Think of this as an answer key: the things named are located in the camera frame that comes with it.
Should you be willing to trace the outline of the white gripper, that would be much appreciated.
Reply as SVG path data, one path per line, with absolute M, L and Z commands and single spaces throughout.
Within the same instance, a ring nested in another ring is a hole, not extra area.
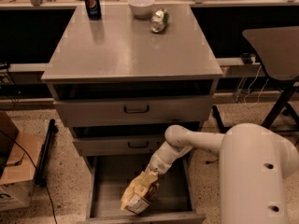
M 171 164 L 164 162 L 156 156 L 152 156 L 145 170 L 146 173 L 154 173 L 156 175 L 164 175 L 171 168 Z

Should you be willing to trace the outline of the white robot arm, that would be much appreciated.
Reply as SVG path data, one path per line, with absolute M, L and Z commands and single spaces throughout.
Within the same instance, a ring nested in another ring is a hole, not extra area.
M 227 133 L 168 127 L 147 169 L 159 175 L 192 148 L 219 157 L 221 224 L 289 224 L 283 179 L 299 167 L 299 154 L 286 138 L 250 123 Z

